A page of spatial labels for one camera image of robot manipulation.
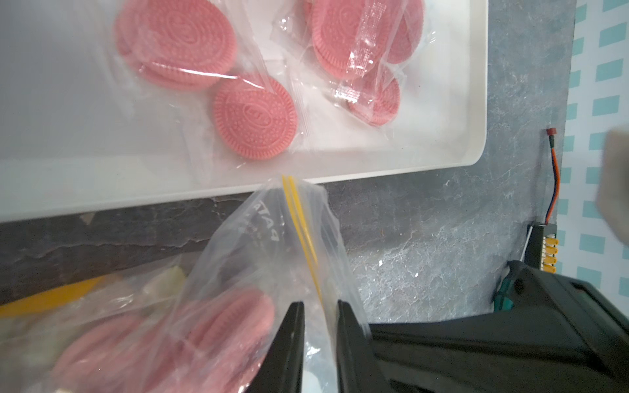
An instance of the cookie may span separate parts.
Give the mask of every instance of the cookie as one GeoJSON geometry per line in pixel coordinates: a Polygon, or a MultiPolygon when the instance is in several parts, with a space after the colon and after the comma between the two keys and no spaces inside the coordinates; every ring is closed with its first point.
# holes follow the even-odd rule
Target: cookie
{"type": "Polygon", "coordinates": [[[114,383],[115,376],[109,373],[114,348],[142,322],[138,316],[120,316],[89,330],[61,354],[52,369],[53,377],[68,388],[114,383]]]}
{"type": "Polygon", "coordinates": [[[334,78],[345,79],[345,80],[358,78],[358,75],[353,74],[353,73],[348,73],[346,68],[343,68],[343,69],[336,68],[329,61],[327,61],[325,57],[323,57],[319,53],[316,47],[313,47],[313,50],[314,50],[314,55],[317,61],[319,62],[319,65],[321,66],[321,68],[324,69],[328,74],[330,74],[334,78]]]}
{"type": "Polygon", "coordinates": [[[423,28],[424,2],[423,0],[409,0],[391,43],[387,61],[391,64],[400,64],[411,58],[420,44],[423,28]]]}
{"type": "Polygon", "coordinates": [[[116,23],[114,24],[114,41],[118,53],[125,60],[129,68],[133,69],[139,76],[143,77],[147,81],[166,89],[180,91],[199,91],[206,88],[206,86],[203,85],[185,84],[170,80],[156,73],[152,69],[145,67],[141,61],[134,56],[131,48],[122,37],[120,18],[116,18],[116,23]]]}
{"type": "Polygon", "coordinates": [[[361,92],[358,101],[349,104],[356,117],[372,126],[382,126],[393,120],[400,103],[399,84],[391,71],[383,67],[379,78],[377,75],[375,70],[365,75],[358,87],[361,92]]]}
{"type": "Polygon", "coordinates": [[[129,0],[118,18],[135,58],[166,79],[208,87],[236,61],[236,34],[207,0],[129,0]]]}
{"type": "Polygon", "coordinates": [[[313,45],[326,60],[322,66],[346,70],[348,80],[362,77],[378,63],[391,34],[390,8],[368,9],[367,1],[318,0],[312,9],[313,45]]]}
{"type": "Polygon", "coordinates": [[[245,291],[225,307],[199,343],[201,351],[211,348],[215,362],[200,390],[228,393],[235,380],[253,379],[243,374],[269,338],[274,320],[273,302],[260,290],[245,291]]]}
{"type": "Polygon", "coordinates": [[[259,75],[241,75],[225,80],[213,102],[214,124],[234,152],[253,160],[272,158],[283,152],[297,133],[298,117],[292,97],[275,79],[273,91],[259,75]]]}

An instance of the clear plastic bag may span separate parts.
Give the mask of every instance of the clear plastic bag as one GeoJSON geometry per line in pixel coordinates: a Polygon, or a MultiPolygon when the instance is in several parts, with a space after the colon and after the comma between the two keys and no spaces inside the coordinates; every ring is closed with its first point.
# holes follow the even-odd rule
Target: clear plastic bag
{"type": "Polygon", "coordinates": [[[397,115],[403,69],[428,32],[424,0],[288,0],[272,39],[332,102],[380,127],[397,115]]]}
{"type": "Polygon", "coordinates": [[[15,328],[0,341],[0,362],[10,365],[3,367],[1,390],[240,393],[290,303],[303,301],[303,391],[335,393],[339,299],[352,305],[369,334],[338,221],[320,186],[270,181],[218,228],[181,291],[172,290],[174,267],[122,272],[115,282],[32,316],[26,330],[12,320],[15,328]],[[25,356],[28,348],[37,353],[48,346],[57,348],[45,363],[25,356]]]}
{"type": "Polygon", "coordinates": [[[67,0],[129,119],[182,137],[194,178],[287,150],[295,98],[269,75],[241,0],[67,0]]]}

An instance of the gray marble countertop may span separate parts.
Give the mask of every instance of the gray marble countertop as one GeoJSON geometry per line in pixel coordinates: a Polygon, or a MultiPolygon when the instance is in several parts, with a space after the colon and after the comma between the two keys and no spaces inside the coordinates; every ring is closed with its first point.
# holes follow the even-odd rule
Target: gray marble countertop
{"type": "MultiPolygon", "coordinates": [[[[489,312],[552,194],[574,0],[490,0],[487,145],[471,167],[326,184],[370,321],[489,312]]],[[[0,302],[203,249],[246,196],[0,225],[0,302]]]]}

